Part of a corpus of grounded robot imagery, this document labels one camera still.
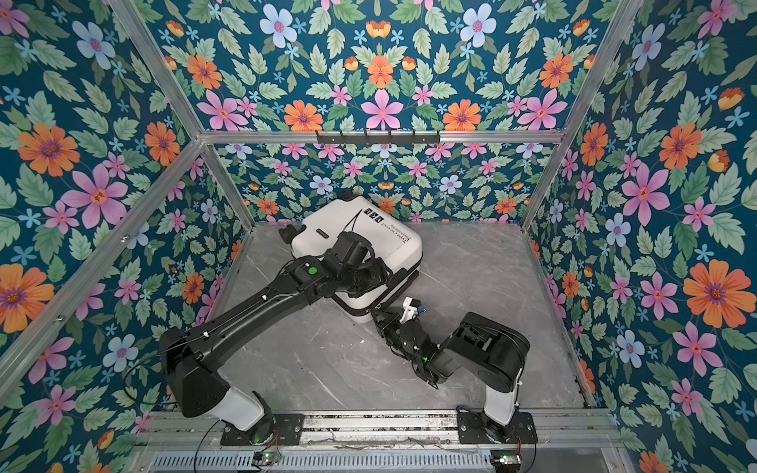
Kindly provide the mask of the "black hook rail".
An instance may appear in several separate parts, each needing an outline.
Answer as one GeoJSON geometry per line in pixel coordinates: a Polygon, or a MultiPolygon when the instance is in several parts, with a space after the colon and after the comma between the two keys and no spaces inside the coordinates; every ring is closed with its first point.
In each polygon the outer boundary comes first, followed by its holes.
{"type": "Polygon", "coordinates": [[[394,144],[397,146],[431,145],[442,142],[440,132],[418,131],[339,131],[317,132],[317,144],[369,146],[394,144]]]}

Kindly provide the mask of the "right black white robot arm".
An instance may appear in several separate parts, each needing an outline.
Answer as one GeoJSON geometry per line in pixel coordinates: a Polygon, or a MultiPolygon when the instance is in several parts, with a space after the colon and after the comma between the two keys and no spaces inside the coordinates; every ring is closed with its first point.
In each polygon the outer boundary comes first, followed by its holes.
{"type": "Polygon", "coordinates": [[[378,334],[394,355],[410,362],[417,378],[437,388],[465,369],[486,387],[484,422],[504,429],[518,412],[518,391],[530,352],[520,332],[470,311],[444,341],[424,329],[420,309],[372,311],[378,334]]]}

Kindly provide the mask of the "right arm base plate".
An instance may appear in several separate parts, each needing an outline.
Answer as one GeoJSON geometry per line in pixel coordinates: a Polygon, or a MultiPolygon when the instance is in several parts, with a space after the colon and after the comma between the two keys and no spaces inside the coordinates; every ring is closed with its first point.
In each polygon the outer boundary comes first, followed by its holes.
{"type": "Polygon", "coordinates": [[[480,409],[459,407],[457,434],[463,445],[536,445],[538,434],[533,417],[528,412],[517,411],[508,425],[501,425],[485,416],[480,409]]]}

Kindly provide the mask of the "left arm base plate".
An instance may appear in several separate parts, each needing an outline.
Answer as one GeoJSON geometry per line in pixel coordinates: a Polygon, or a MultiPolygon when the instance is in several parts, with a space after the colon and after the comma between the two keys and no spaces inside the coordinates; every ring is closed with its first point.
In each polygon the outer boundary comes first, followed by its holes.
{"type": "Polygon", "coordinates": [[[299,445],[306,417],[303,414],[266,414],[247,431],[227,423],[220,444],[223,447],[291,447],[299,445]]]}

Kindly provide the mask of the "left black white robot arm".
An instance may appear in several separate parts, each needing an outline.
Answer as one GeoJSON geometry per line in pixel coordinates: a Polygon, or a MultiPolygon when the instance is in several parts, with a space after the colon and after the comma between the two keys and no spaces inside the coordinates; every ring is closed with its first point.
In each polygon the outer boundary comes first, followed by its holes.
{"type": "Polygon", "coordinates": [[[231,386],[222,366],[284,317],[337,293],[361,297],[393,276],[366,238],[343,232],[323,254],[288,261],[267,286],[226,313],[187,331],[168,330],[159,355],[179,411],[187,418],[212,416],[258,439],[268,436],[270,407],[259,394],[231,386]]]}

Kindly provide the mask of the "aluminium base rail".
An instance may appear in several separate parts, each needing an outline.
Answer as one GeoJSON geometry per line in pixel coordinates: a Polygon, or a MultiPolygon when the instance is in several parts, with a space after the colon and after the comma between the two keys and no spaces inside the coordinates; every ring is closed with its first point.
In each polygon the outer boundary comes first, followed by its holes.
{"type": "Polygon", "coordinates": [[[607,411],[583,408],[528,408],[505,433],[494,434],[468,411],[436,410],[315,410],[278,416],[274,431],[250,441],[210,417],[185,419],[175,412],[159,413],[136,437],[136,451],[171,449],[525,449],[526,447],[621,447],[621,433],[607,411]]]}

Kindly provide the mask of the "white hard-shell suitcase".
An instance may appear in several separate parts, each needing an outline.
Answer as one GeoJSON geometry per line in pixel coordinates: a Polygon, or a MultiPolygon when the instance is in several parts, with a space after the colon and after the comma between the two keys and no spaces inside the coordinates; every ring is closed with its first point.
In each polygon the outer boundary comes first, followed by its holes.
{"type": "Polygon", "coordinates": [[[279,234],[295,258],[316,257],[338,278],[330,298],[356,323],[369,322],[419,276],[420,236],[362,196],[336,199],[279,234]]]}

